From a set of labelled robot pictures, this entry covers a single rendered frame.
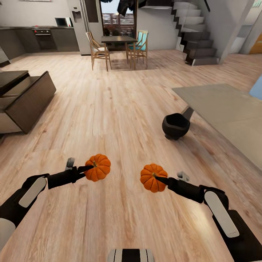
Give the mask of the pumpkin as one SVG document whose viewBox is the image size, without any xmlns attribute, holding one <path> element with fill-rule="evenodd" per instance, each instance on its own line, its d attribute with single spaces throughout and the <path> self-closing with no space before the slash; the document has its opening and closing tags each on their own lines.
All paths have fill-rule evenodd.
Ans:
<svg viewBox="0 0 262 262">
<path fill-rule="evenodd" d="M 88 180 L 92 180 L 93 182 L 103 180 L 111 171 L 111 162 L 106 155 L 102 154 L 92 156 L 89 160 L 87 160 L 85 166 L 94 166 L 93 168 L 83 172 L 86 175 L 86 178 Z"/>
<path fill-rule="evenodd" d="M 145 189 L 151 190 L 153 193 L 163 192 L 165 190 L 167 184 L 164 184 L 155 178 L 156 176 L 167 178 L 168 174 L 163 170 L 162 166 L 155 163 L 150 165 L 147 164 L 144 166 L 140 174 L 140 182 L 144 184 Z"/>
</svg>

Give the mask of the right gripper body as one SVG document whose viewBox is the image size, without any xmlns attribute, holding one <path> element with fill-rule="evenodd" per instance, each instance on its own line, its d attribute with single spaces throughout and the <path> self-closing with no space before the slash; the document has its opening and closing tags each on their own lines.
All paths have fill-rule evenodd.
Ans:
<svg viewBox="0 0 262 262">
<path fill-rule="evenodd" d="M 180 196 L 183 196 L 189 199 L 188 189 L 190 186 L 191 186 L 190 183 L 170 177 L 168 189 L 174 191 L 176 194 L 179 194 Z"/>
</svg>

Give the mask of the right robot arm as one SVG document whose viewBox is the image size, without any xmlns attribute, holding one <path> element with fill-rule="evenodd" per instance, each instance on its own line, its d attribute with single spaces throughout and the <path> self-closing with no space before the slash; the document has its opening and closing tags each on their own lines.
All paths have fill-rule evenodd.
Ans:
<svg viewBox="0 0 262 262">
<path fill-rule="evenodd" d="M 189 175 L 181 171 L 178 178 L 156 176 L 168 189 L 198 203 L 205 201 L 213 213 L 213 220 L 235 262 L 262 262 L 262 245 L 236 210 L 229 210 L 225 192 L 204 185 L 187 183 Z"/>
</svg>

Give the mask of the cauldron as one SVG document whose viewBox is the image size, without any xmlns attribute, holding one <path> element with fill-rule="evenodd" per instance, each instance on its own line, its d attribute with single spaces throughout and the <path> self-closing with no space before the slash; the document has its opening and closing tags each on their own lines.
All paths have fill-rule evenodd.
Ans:
<svg viewBox="0 0 262 262">
<path fill-rule="evenodd" d="M 190 121 L 179 113 L 167 115 L 162 122 L 162 129 L 167 139 L 178 140 L 188 132 L 189 127 Z"/>
</svg>

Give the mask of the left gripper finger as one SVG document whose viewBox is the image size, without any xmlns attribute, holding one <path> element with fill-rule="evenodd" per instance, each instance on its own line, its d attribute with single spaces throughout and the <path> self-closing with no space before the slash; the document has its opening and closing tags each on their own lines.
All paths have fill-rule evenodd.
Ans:
<svg viewBox="0 0 262 262">
<path fill-rule="evenodd" d="M 80 173 L 83 173 L 84 171 L 87 171 L 87 170 L 89 170 L 89 169 L 91 169 L 91 168 L 93 168 L 94 166 L 80 166 L 79 168 L 78 168 L 78 176 L 80 175 Z"/>
<path fill-rule="evenodd" d="M 86 175 L 84 173 L 80 173 L 80 175 L 78 176 L 77 180 L 80 179 L 80 178 L 83 178 L 85 177 Z"/>
</svg>

